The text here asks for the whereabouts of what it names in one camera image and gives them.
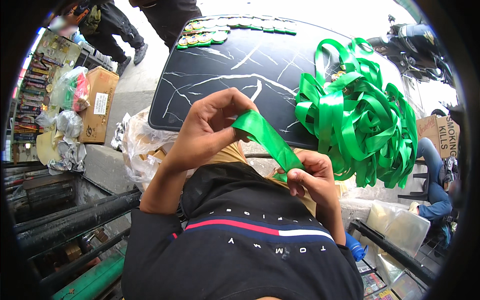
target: shoe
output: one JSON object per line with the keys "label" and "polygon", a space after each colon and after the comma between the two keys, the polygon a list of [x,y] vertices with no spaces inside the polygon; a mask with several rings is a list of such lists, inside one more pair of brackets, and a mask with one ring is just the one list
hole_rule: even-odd
{"label": "shoe", "polygon": [[144,60],[147,49],[148,49],[148,44],[144,44],[140,48],[135,49],[135,56],[133,57],[134,65],[138,65],[141,61]]}
{"label": "shoe", "polygon": [[414,215],[418,215],[418,209],[417,207],[419,206],[420,204],[416,201],[413,201],[412,203],[410,203],[410,207],[408,208],[408,211],[411,212],[412,214]]}
{"label": "shoe", "polygon": [[132,57],[127,56],[127,59],[124,62],[118,64],[116,73],[119,75],[119,77],[121,77],[121,75],[123,74],[123,71],[125,71],[125,69],[127,68],[131,60],[132,60]]}

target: marble pattern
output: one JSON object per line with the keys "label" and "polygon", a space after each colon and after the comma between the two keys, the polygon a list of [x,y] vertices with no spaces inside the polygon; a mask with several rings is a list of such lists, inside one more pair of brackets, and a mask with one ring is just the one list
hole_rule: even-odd
{"label": "marble pattern", "polygon": [[[316,138],[294,115],[300,74],[315,74],[314,53],[321,39],[334,38],[344,44],[349,39],[310,24],[298,24],[297,36],[236,29],[222,45],[174,50],[157,87],[150,125],[178,131],[194,101],[234,86],[255,101],[260,113],[289,145],[316,149]],[[302,34],[302,27],[308,33],[315,27],[319,37],[305,40],[309,35]],[[341,70],[338,55],[332,52],[324,51],[327,81]],[[390,82],[402,92],[396,67],[378,54],[371,57],[381,63],[384,78],[392,74],[395,80]]]}

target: green lanyard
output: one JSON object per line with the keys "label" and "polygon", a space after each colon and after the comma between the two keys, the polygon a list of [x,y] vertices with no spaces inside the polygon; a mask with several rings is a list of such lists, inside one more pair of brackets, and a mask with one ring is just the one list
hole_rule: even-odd
{"label": "green lanyard", "polygon": [[[324,44],[337,49],[346,72],[325,88]],[[379,65],[364,58],[373,50],[365,51],[360,44],[372,49],[362,38],[352,39],[348,49],[333,39],[319,43],[316,78],[308,73],[300,76],[295,116],[318,138],[318,152],[332,160],[336,180],[356,173],[358,187],[373,186],[378,178],[387,188],[397,183],[404,188],[417,155],[415,113],[393,84],[382,89]],[[261,144],[285,171],[303,168],[287,143],[257,112],[247,111],[232,126],[248,132],[249,138]],[[284,174],[277,178],[286,181]]]}

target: blue water bottle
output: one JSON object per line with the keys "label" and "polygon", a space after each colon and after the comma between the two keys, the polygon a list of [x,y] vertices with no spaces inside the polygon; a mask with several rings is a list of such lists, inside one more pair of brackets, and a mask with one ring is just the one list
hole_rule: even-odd
{"label": "blue water bottle", "polygon": [[350,251],[352,251],[353,258],[355,259],[356,262],[359,262],[362,258],[365,257],[368,251],[368,245],[365,246],[365,249],[362,249],[359,241],[353,238],[353,236],[349,235],[348,233],[345,232],[345,246],[347,246]]}

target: red stripe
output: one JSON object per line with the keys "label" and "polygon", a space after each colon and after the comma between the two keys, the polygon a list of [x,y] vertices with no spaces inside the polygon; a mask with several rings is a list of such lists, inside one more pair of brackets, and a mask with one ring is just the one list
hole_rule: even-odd
{"label": "red stripe", "polygon": [[232,221],[232,220],[208,220],[208,221],[203,221],[203,222],[200,222],[200,223],[188,225],[185,228],[185,230],[191,229],[191,228],[196,228],[196,227],[199,227],[199,226],[204,226],[204,225],[212,225],[212,224],[231,225],[231,226],[245,228],[245,229],[258,231],[258,232],[262,232],[262,233],[268,233],[268,234],[272,234],[272,235],[280,235],[278,233],[278,230],[276,230],[276,229],[265,228],[265,227],[261,227],[261,226],[257,226],[257,225],[252,225],[252,224],[247,224],[247,223],[242,223],[242,222],[239,222],[239,221]]}

